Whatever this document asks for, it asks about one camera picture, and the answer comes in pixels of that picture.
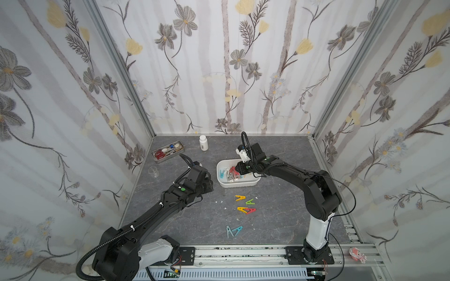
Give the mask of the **muted teal clothespin bottom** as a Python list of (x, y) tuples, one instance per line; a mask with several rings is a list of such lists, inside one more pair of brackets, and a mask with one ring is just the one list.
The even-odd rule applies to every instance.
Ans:
[(229, 226), (226, 226), (226, 234), (227, 234), (227, 238), (229, 239), (230, 237), (234, 237), (234, 234), (231, 230), (231, 228)]

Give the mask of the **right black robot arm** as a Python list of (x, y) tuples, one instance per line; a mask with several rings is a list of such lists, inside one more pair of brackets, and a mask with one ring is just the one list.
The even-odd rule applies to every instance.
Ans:
[(241, 157), (236, 165), (236, 171), (241, 175), (276, 177), (303, 192), (310, 215), (308, 234), (302, 247), (286, 249), (289, 264), (333, 265), (335, 261), (329, 246), (330, 225), (334, 218), (349, 214), (338, 213), (342, 196), (336, 185), (344, 183), (332, 178), (325, 170), (313, 172), (291, 165), (277, 156), (267, 156), (258, 143), (250, 143), (245, 132), (241, 133), (241, 145), (236, 153)]

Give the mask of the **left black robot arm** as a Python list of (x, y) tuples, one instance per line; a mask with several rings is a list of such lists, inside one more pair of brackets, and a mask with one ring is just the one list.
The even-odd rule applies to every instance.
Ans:
[(168, 190), (162, 192), (160, 200), (143, 215), (120, 229), (107, 229), (98, 246), (78, 261), (75, 269), (77, 277), (84, 281), (131, 281), (142, 268), (176, 260), (179, 243), (167, 235), (151, 244), (153, 253), (148, 254), (148, 262), (144, 260), (142, 248), (146, 238), (167, 219), (193, 205), (195, 199), (202, 199), (204, 194), (213, 191), (209, 171), (184, 154), (180, 157), (188, 164), (188, 169)]

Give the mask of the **red clothespin pile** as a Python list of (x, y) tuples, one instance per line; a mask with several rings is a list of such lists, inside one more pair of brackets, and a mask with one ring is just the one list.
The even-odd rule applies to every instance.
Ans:
[(240, 173), (236, 170), (236, 168), (234, 166), (232, 166), (229, 169), (229, 174), (231, 174), (233, 177), (239, 177)]

